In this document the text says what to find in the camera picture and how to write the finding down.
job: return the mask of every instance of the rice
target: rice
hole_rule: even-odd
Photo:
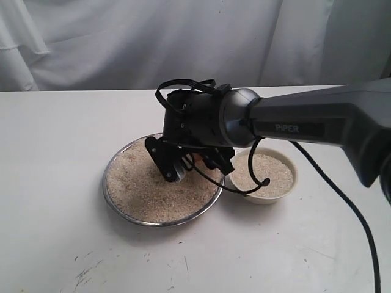
[[[239,156],[233,166],[232,180],[240,190],[250,190],[257,185],[250,177],[248,155]],[[287,193],[293,186],[292,171],[280,160],[265,154],[255,153],[253,157],[254,174],[259,181],[270,178],[270,184],[252,193],[256,197],[274,198]]]
[[[113,203],[124,214],[151,223],[183,219],[202,209],[218,187],[196,171],[186,172],[178,183],[168,183],[144,146],[145,138],[135,141],[119,154],[108,170],[106,184]],[[215,181],[222,174],[209,170],[203,162],[197,166]]]

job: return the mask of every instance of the white table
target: white table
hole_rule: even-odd
[[[113,213],[100,187],[106,164],[161,131],[163,115],[151,90],[0,93],[0,292],[373,292],[359,221],[288,142],[261,143],[299,170],[295,191],[274,206],[223,193],[173,228]],[[304,146],[367,218],[391,292],[391,207],[379,183],[362,187],[339,148]]]

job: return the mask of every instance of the white backdrop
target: white backdrop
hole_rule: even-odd
[[[0,90],[379,78],[389,0],[0,0]]]

